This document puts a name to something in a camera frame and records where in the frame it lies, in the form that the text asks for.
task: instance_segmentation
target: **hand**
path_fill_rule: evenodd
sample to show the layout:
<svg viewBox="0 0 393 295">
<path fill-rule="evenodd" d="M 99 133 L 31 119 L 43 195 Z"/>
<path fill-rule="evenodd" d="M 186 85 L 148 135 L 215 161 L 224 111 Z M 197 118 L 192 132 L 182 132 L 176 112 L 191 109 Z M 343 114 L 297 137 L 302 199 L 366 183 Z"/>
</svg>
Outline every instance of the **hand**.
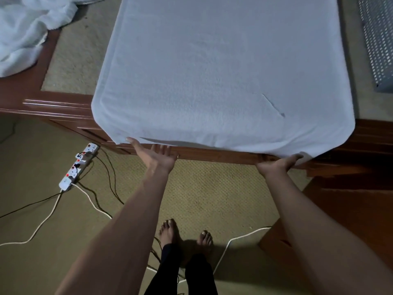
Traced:
<svg viewBox="0 0 393 295">
<path fill-rule="evenodd" d="M 174 163 L 178 158 L 177 153 L 171 153 L 171 147 L 165 145 L 153 144 L 151 149 L 144 148 L 137 140 L 134 138 L 127 138 L 127 141 L 135 148 L 136 154 L 142 159 L 148 169 L 162 168 L 168 173 L 172 171 Z"/>
<path fill-rule="evenodd" d="M 294 154 L 286 158 L 281 158 L 274 162 L 259 162 L 256 163 L 256 167 L 259 173 L 266 177 L 270 173 L 284 171 L 285 173 L 292 168 L 298 159 L 303 158 L 302 154 Z"/>
</svg>

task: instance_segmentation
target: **mattress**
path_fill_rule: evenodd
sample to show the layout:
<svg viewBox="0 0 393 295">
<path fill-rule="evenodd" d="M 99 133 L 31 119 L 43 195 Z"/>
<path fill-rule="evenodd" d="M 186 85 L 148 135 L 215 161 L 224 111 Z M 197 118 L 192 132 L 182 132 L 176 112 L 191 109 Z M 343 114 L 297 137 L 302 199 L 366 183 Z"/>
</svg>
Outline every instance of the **mattress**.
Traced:
<svg viewBox="0 0 393 295">
<path fill-rule="evenodd" d="M 322 154 L 355 127 L 337 0 L 122 0 L 91 107 L 117 144 Z"/>
</svg>

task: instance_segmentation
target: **metal grate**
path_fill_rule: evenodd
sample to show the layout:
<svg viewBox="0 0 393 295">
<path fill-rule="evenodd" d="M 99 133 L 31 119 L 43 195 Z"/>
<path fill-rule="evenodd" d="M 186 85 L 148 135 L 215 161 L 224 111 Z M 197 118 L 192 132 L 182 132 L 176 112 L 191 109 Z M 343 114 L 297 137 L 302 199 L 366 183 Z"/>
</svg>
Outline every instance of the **metal grate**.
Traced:
<svg viewBox="0 0 393 295">
<path fill-rule="evenodd" d="M 376 91 L 393 93 L 393 0 L 359 0 Z"/>
</svg>

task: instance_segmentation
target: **carpet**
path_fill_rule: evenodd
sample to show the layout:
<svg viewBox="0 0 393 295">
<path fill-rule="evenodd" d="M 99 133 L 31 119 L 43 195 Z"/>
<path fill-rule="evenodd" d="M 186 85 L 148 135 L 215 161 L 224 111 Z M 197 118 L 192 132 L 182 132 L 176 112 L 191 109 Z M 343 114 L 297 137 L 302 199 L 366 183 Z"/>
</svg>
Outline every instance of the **carpet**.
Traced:
<svg viewBox="0 0 393 295">
<path fill-rule="evenodd" d="M 12 115 L 0 116 L 0 141 L 12 133 L 15 121 Z M 17 120 L 15 133 L 0 143 L 0 215 L 59 192 L 58 183 L 87 142 L 40 121 Z M 115 169 L 117 193 L 125 201 L 145 167 L 136 156 L 106 152 Z M 99 151 L 98 157 L 108 166 L 114 187 L 104 152 Z M 301 189 L 309 182 L 304 171 L 291 170 L 290 176 Z M 121 209 L 111 193 L 108 173 L 97 159 L 82 174 L 81 183 L 96 193 L 108 213 Z M 52 198 L 1 218 L 0 243 L 27 240 L 54 202 Z M 195 239 L 209 230 L 216 245 L 211 257 L 214 266 L 230 238 L 271 226 L 278 217 L 254 166 L 179 160 L 169 178 L 159 224 L 174 218 L 183 239 Z M 78 189 L 66 192 L 31 242 L 0 247 L 0 293 L 53 294 L 78 254 L 108 221 Z M 219 294 L 308 294 L 256 246 L 264 233 L 231 244 L 215 275 Z M 156 242 L 153 247 L 159 252 Z M 149 264 L 158 267 L 152 255 Z M 146 271 L 141 294 L 153 275 Z M 188 294 L 186 283 L 178 286 L 178 293 L 182 292 Z"/>
</svg>

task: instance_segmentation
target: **extension socket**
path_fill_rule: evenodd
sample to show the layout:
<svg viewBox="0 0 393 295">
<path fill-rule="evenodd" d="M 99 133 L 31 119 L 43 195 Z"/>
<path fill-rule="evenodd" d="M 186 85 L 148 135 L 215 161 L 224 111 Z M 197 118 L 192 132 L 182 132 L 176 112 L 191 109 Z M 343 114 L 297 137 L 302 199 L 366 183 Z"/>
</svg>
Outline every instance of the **extension socket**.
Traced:
<svg viewBox="0 0 393 295">
<path fill-rule="evenodd" d="M 66 191 L 71 187 L 71 183 L 74 183 L 82 171 L 93 159 L 95 153 L 98 150 L 98 146 L 93 143 L 89 143 L 82 153 L 76 154 L 76 161 L 64 176 L 63 180 L 59 183 L 61 190 Z"/>
</svg>

